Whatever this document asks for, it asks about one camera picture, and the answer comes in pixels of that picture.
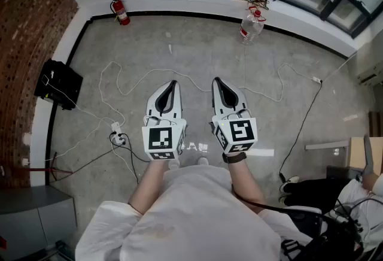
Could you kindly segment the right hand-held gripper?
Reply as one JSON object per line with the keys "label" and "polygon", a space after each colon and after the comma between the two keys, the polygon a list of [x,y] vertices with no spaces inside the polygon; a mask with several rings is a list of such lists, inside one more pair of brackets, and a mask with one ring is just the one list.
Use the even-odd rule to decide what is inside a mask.
{"label": "right hand-held gripper", "polygon": [[247,109],[244,93],[234,84],[215,77],[212,81],[212,132],[224,154],[241,153],[258,141],[256,119]]}

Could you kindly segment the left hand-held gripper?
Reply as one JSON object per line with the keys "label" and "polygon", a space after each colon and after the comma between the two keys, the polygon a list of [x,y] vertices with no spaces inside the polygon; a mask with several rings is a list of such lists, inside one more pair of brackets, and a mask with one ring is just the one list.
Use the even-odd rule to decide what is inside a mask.
{"label": "left hand-held gripper", "polygon": [[142,127],[144,151],[153,161],[179,159],[187,122],[182,117],[180,84],[176,80],[160,86],[148,99]]}

